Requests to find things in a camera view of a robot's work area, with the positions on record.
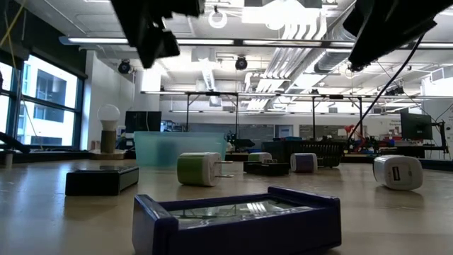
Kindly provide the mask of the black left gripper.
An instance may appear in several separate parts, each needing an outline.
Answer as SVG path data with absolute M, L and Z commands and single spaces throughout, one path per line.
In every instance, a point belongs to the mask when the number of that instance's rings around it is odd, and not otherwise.
M 125 35 L 139 35 L 150 23 L 173 18 L 173 13 L 198 17 L 205 11 L 205 0 L 111 0 Z M 170 30 L 150 28 L 139 46 L 139 58 L 145 69 L 157 59 L 176 57 L 180 47 Z

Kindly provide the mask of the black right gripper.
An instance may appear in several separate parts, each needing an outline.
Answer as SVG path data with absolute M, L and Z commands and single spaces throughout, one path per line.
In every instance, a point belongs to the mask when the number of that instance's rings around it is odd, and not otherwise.
M 348 58 L 354 72 L 434 28 L 452 0 L 357 0 L 343 27 L 358 35 Z

